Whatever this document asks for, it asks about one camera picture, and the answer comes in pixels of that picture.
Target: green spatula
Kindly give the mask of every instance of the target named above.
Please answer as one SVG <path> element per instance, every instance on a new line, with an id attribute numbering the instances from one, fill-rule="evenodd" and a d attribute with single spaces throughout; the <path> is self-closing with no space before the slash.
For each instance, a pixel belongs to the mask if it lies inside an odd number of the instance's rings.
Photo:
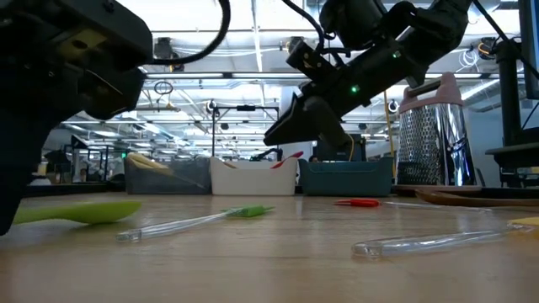
<path id="1" fill-rule="evenodd" d="M 51 219 L 63 219 L 86 224 L 111 223 L 132 215 L 140 207 L 140 202 L 122 201 L 20 208 L 17 211 L 17 215 L 15 215 L 13 223 L 22 224 Z"/>

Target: clear plastic tube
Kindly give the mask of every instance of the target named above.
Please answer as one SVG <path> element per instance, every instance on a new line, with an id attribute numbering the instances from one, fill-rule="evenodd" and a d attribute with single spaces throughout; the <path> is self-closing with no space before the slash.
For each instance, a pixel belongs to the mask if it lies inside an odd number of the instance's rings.
<path id="1" fill-rule="evenodd" d="M 497 240 L 515 230 L 530 231 L 532 228 L 508 226 L 495 231 L 461 232 L 449 235 L 423 237 L 398 237 L 359 242 L 352 247 L 352 253 L 358 257 L 371 259 L 397 257 L 415 253 L 430 253 L 460 247 L 469 243 Z"/>
<path id="2" fill-rule="evenodd" d="M 229 210 L 217 215 L 208 215 L 201 218 L 194 218 L 188 220 L 172 221 L 153 226 L 146 226 L 142 228 L 136 228 L 129 231 L 123 231 L 116 235 L 116 241 L 118 242 L 139 242 L 142 239 L 151 237 L 161 237 L 174 234 L 177 232 L 187 231 L 190 228 L 199 226 L 205 223 L 219 221 L 232 215 L 237 210 Z"/>
<path id="3" fill-rule="evenodd" d="M 432 204 L 413 204 L 413 203 L 401 203 L 401 202 L 382 202 L 382 205 L 388 205 L 393 207 L 403 207 L 421 210 L 444 210 L 444 211 L 478 211 L 478 212 L 491 212 L 492 209 L 481 207 L 462 207 L 462 206 L 445 206 L 445 205 L 432 205 Z"/>

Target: table surface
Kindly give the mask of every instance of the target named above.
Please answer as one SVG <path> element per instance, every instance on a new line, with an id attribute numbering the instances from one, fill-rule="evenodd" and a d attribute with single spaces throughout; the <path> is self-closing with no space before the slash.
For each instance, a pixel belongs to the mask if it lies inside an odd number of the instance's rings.
<path id="1" fill-rule="evenodd" d="M 27 199 L 23 206 L 126 199 L 143 201 L 143 206 L 116 224 L 42 221 L 14 226 L 0 237 L 0 301 L 492 303 L 537 302 L 539 297 L 539 241 L 532 237 L 379 262 L 350 253 L 360 241 L 493 229 L 539 210 L 485 215 L 352 208 L 334 206 L 332 198 L 299 196 L 124 194 Z M 116 232 L 135 226 L 238 205 L 272 205 L 275 211 L 139 243 L 114 239 Z"/>

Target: white bin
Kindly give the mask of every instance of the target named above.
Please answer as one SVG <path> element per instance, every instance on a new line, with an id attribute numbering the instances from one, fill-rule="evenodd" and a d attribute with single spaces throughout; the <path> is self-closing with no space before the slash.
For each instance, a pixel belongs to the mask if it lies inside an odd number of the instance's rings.
<path id="1" fill-rule="evenodd" d="M 211 189 L 216 195 L 293 195 L 296 192 L 297 159 L 277 162 L 230 162 L 230 168 L 217 158 L 210 160 Z"/>

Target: computer monitor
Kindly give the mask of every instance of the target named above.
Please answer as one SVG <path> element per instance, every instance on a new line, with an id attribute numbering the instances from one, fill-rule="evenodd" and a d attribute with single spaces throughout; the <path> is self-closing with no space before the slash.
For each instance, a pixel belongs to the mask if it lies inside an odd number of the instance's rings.
<path id="1" fill-rule="evenodd" d="M 522 55 L 533 65 L 539 67 L 539 0 L 519 0 L 520 38 Z M 539 80 L 528 68 L 524 70 L 526 78 L 526 97 L 539 99 Z"/>

